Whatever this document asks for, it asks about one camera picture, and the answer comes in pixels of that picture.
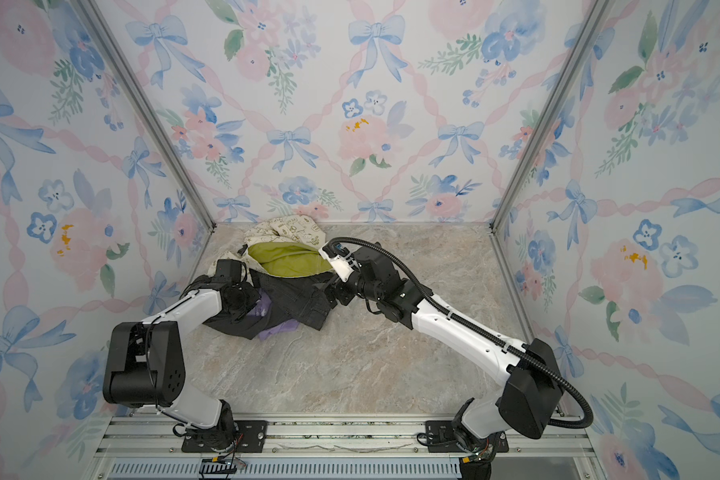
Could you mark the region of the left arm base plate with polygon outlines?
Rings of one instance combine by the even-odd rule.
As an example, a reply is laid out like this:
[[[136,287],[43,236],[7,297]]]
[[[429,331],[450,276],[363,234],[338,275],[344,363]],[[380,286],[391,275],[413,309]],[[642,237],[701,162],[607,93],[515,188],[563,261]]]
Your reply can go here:
[[[182,453],[261,453],[269,423],[265,420],[235,421],[229,428],[189,428],[180,435]]]

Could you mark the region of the purple cloth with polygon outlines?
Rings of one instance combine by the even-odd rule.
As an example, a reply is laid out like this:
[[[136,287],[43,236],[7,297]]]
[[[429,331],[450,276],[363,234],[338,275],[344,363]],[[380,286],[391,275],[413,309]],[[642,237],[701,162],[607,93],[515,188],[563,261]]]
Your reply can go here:
[[[248,339],[258,338],[261,341],[280,334],[296,331],[300,323],[276,306],[264,290],[258,291],[260,298],[245,317]]]

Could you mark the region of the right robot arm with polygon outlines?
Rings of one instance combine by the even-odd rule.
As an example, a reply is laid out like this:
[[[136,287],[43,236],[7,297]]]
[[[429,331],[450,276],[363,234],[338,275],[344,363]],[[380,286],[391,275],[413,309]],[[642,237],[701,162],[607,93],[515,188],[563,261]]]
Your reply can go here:
[[[550,348],[525,343],[480,325],[454,309],[378,244],[360,241],[354,251],[338,242],[319,253],[334,271],[325,286],[331,304],[358,298],[369,313],[434,338],[489,375],[501,391],[469,399],[451,422],[453,443],[465,452],[488,449],[502,433],[537,440],[552,420],[564,390]]]

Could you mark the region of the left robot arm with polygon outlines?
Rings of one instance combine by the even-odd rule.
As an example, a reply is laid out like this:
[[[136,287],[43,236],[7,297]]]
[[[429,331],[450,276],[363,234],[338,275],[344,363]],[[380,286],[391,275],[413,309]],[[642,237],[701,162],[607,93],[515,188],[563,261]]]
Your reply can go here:
[[[239,320],[259,301],[248,268],[222,259],[173,305],[112,331],[102,394],[132,409],[154,407],[176,422],[177,436],[216,452],[230,452],[243,438],[232,409],[191,384],[183,343],[208,320]]]

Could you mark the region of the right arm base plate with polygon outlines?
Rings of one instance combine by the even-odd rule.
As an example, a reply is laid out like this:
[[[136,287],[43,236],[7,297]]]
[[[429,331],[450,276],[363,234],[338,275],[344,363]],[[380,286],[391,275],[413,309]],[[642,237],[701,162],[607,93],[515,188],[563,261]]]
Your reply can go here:
[[[429,453],[488,454],[508,453],[509,445],[504,432],[478,439],[467,430],[455,427],[452,421],[428,420],[424,431],[416,436],[418,443]]]

